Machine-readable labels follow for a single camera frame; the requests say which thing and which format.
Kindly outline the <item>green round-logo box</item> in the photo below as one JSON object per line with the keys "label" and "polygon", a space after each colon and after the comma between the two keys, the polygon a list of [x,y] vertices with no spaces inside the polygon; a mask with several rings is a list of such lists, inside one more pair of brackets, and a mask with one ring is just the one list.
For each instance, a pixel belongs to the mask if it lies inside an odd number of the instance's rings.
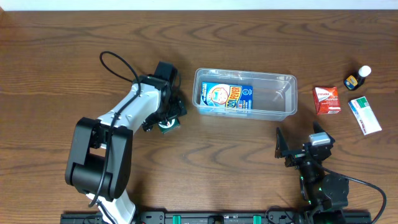
{"label": "green round-logo box", "polygon": [[168,133],[180,126],[178,118],[165,120],[158,123],[158,127],[162,134]]}

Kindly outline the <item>red panadol box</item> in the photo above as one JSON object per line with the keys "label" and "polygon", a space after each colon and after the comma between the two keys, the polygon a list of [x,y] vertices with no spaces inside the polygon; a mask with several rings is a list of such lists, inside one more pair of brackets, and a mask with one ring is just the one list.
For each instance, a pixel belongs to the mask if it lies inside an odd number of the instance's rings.
{"label": "red panadol box", "polygon": [[337,114],[341,111],[337,87],[315,87],[313,97],[317,115]]}

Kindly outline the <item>blue cool fever box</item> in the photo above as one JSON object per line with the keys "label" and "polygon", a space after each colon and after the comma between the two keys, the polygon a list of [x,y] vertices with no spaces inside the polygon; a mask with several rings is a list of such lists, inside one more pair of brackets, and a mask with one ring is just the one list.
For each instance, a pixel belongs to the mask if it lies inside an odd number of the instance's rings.
{"label": "blue cool fever box", "polygon": [[249,85],[203,82],[200,92],[200,105],[226,109],[251,110],[253,87]]}

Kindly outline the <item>dark bottle yellow label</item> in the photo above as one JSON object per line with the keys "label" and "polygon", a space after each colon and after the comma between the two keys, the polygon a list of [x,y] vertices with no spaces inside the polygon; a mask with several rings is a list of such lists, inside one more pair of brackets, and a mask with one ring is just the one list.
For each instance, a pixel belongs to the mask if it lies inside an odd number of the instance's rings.
{"label": "dark bottle yellow label", "polygon": [[352,75],[349,75],[344,80],[344,85],[349,91],[357,90],[361,85],[364,84],[367,76],[371,74],[371,67],[363,65],[359,70]]}

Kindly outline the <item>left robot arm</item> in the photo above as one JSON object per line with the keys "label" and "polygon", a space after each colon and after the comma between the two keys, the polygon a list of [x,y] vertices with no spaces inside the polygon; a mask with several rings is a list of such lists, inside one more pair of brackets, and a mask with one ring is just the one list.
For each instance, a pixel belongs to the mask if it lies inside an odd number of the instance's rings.
{"label": "left robot arm", "polygon": [[159,62],[152,75],[134,80],[130,92],[109,112],[77,122],[65,182],[91,199],[106,223],[134,223],[136,206],[126,191],[133,137],[140,128],[172,126],[187,113],[175,86],[179,77],[172,64]]}

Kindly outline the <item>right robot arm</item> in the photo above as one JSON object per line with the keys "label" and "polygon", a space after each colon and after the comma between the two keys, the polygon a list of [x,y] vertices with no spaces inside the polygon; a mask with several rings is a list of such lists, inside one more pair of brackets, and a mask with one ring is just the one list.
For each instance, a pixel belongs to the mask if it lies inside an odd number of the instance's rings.
{"label": "right robot arm", "polygon": [[314,133],[301,149],[290,149],[280,128],[276,129],[275,157],[300,173],[300,190],[309,206],[293,216],[293,223],[346,223],[343,208],[348,205],[349,180],[331,174],[322,162],[331,156],[335,143],[317,122]]}

